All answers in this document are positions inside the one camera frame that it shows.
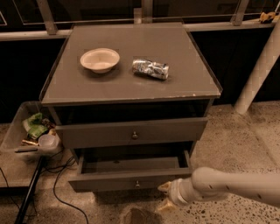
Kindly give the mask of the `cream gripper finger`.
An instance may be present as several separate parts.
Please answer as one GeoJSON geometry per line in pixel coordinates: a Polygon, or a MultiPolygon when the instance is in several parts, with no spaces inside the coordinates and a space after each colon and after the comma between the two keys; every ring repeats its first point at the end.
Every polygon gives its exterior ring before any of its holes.
{"type": "Polygon", "coordinates": [[[172,203],[168,198],[164,199],[162,202],[160,202],[155,211],[157,213],[162,213],[162,212],[168,212],[176,208],[176,205],[172,203]]]}
{"type": "Polygon", "coordinates": [[[160,192],[167,193],[170,189],[171,183],[172,183],[171,181],[167,181],[164,184],[160,185],[157,189],[160,192]]]}

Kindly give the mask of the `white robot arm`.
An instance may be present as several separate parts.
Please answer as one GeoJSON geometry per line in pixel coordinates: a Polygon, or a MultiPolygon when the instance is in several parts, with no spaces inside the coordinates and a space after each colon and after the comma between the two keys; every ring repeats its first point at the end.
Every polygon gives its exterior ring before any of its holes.
{"type": "Polygon", "coordinates": [[[165,212],[195,201],[224,200],[229,193],[280,207],[279,173],[229,173],[200,167],[189,178],[177,178],[157,188],[166,198],[156,208],[165,212]]]}

